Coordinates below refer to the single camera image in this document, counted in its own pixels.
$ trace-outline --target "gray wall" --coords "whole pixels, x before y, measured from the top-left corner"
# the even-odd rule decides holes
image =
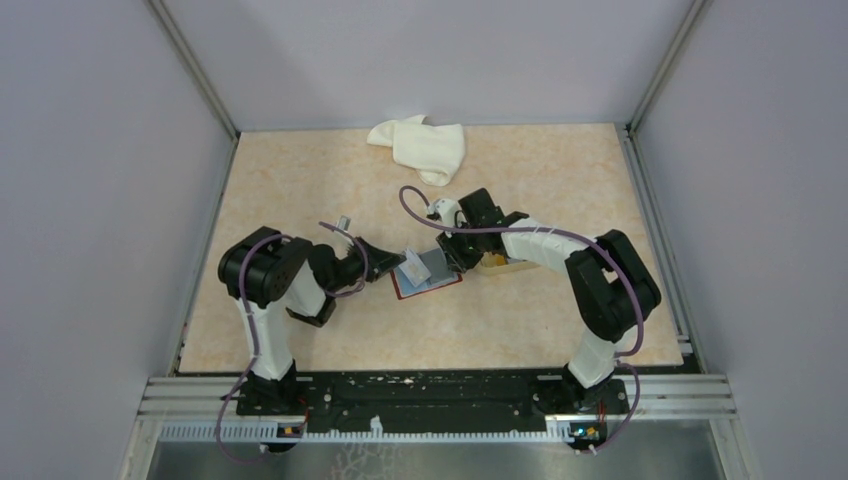
[[[114,478],[228,143],[140,0],[0,4],[0,477]]]
[[[691,0],[166,0],[242,130],[624,121]]]
[[[710,364],[766,478],[837,478],[848,3],[715,2],[640,133]]]

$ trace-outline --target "card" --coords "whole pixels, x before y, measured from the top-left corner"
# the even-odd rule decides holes
[[[392,282],[394,282],[398,300],[420,295],[462,281],[462,275],[451,272],[448,269],[445,255],[440,248],[429,250],[418,256],[430,271],[430,278],[423,281],[420,285],[415,286],[404,275],[403,271],[398,268],[392,270]]]
[[[430,269],[427,268],[427,265],[424,265],[424,261],[412,249],[407,248],[403,253],[406,255],[406,260],[398,265],[397,269],[403,273],[403,276],[413,287],[418,287],[432,276]]]

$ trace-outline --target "metal frame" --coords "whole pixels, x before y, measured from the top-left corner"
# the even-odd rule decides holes
[[[233,141],[230,152],[230,165],[238,146],[240,131],[233,123],[223,102],[217,95],[200,62],[189,43],[176,24],[165,0],[144,0],[154,18],[169,40],[172,49],[192,78],[198,92],[206,102],[211,113],[218,119],[222,128]],[[698,368],[704,371],[702,352],[698,337],[691,323],[690,308],[686,301],[682,285],[677,276],[674,252],[668,241],[661,212],[657,205],[654,189],[651,185],[649,166],[642,155],[638,143],[638,130],[646,115],[659,97],[663,87],[679,61],[694,28],[703,18],[712,0],[694,0],[678,29],[669,49],[657,68],[645,91],[633,118],[625,124],[617,124],[616,130],[621,142],[628,172],[631,177],[639,207],[645,219],[651,247],[663,278],[666,296],[675,318],[681,352],[684,356],[694,354]],[[226,177],[221,179],[221,191],[226,185]],[[207,239],[211,238],[215,214],[210,219]],[[207,252],[199,258],[195,273],[199,277]],[[184,311],[185,321],[190,317],[195,291],[187,300]],[[179,352],[173,363],[175,372]],[[651,369],[653,371],[676,369]],[[135,428],[124,461],[121,477],[123,479],[144,479],[150,468],[157,442],[163,441],[214,441],[214,423],[222,406],[222,396],[232,387],[235,377],[162,377],[151,378],[141,401]],[[633,378],[619,376],[625,382],[629,395],[634,393]],[[641,375],[642,400],[634,421],[685,421],[709,420],[713,431],[717,456],[727,478],[761,478],[756,461],[753,459],[739,423],[736,406],[727,379],[724,375],[669,373],[661,375]],[[562,427],[569,421],[591,421],[593,415],[548,415],[545,432],[503,433],[503,434],[389,434],[382,431],[379,424],[372,424],[370,432],[339,433],[331,431],[325,434],[306,433],[301,439],[280,439],[276,436],[280,425],[297,424],[303,420],[300,416],[283,417],[239,417],[235,414],[235,405],[229,405],[224,414],[223,436],[228,442],[561,442]]]
[[[662,92],[663,87],[665,87],[668,79],[671,78],[674,67],[677,66],[677,62],[689,44],[692,33],[712,3],[712,0],[694,0],[689,6],[686,16],[683,17],[683,23],[680,24],[677,33],[674,34],[671,45],[668,46],[665,56],[663,56],[659,67],[657,67],[657,71],[651,79],[651,83],[648,84],[648,89],[645,90],[642,100],[639,101],[636,111],[633,112],[633,118],[629,122],[629,130],[633,132],[639,130],[654,102]]]
[[[230,114],[227,113],[224,103],[221,101],[218,93],[215,92],[215,87],[212,86],[212,82],[209,81],[209,77],[206,75],[206,72],[204,72],[203,67],[200,66],[197,56],[194,54],[194,51],[192,51],[191,46],[185,39],[185,36],[183,36],[179,26],[177,26],[177,22],[174,20],[173,15],[171,15],[171,11],[168,9],[168,6],[165,5],[165,1],[144,0],[144,3],[150,9],[150,13],[153,14],[156,22],[162,28],[162,32],[171,44],[171,49],[177,55],[177,58],[185,68],[186,73],[188,73],[189,77],[191,77],[194,85],[197,87],[197,92],[201,97],[203,97],[203,101],[206,102],[206,105],[209,107],[212,115],[218,119],[218,122],[221,123],[221,127],[223,127],[224,131],[227,132],[230,139],[237,142],[241,132],[236,128],[230,118]]]
[[[203,250],[202,250],[202,254],[197,256],[197,259],[195,260],[195,263],[194,263],[192,270],[191,270],[192,271],[192,280],[193,280],[191,295],[188,295],[185,303],[183,304],[182,308],[180,309],[181,314],[180,314],[179,318],[183,322],[183,325],[182,325],[183,328],[180,329],[179,342],[177,343],[177,348],[176,348],[176,350],[174,350],[174,354],[173,354],[173,357],[171,359],[171,363],[169,364],[170,368],[168,369],[168,373],[171,374],[171,375],[176,374],[179,371],[179,368],[180,368],[180,359],[182,357],[183,348],[185,347],[185,339],[186,339],[186,336],[188,335],[188,324],[189,324],[189,321],[191,320],[192,311],[194,310],[194,304],[195,304],[195,299],[197,298],[197,293],[200,291],[200,277],[201,277],[201,275],[203,275],[203,266],[206,264],[206,259],[209,256],[209,248],[212,246],[211,240],[212,240],[212,234],[214,233],[214,230],[215,230],[215,222],[218,219],[218,214],[221,212],[221,205],[223,205],[223,203],[224,203],[224,193],[223,192],[227,188],[227,182],[229,181],[229,178],[230,178],[230,171],[233,168],[233,161],[235,160],[235,157],[236,157],[236,151],[238,150],[238,145],[239,145],[239,139],[235,138],[233,140],[232,145],[230,146],[230,152],[227,155],[227,168],[225,168],[223,170],[223,173],[220,176],[220,178],[217,178],[215,180],[215,184],[218,187],[217,191],[221,192],[221,194],[218,195],[218,199],[217,199],[217,202],[215,204],[215,208],[212,212],[212,215],[207,219],[207,223],[203,227],[203,232],[204,232],[203,239],[204,239],[204,241],[203,241],[202,244],[204,245],[204,247],[203,247]]]

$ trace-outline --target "metal floor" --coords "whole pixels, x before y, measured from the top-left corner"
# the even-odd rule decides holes
[[[638,421],[616,441],[596,458],[556,444],[308,444],[250,466],[213,443],[160,442],[148,479],[724,478],[706,421]],[[231,450],[244,458],[258,451]]]

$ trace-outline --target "yellow object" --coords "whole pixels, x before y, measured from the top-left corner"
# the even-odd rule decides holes
[[[503,255],[492,255],[486,253],[480,259],[480,263],[474,267],[474,270],[483,275],[499,275],[501,273],[517,272],[519,270],[527,270],[528,268],[538,267],[533,262],[513,262],[509,263]]]

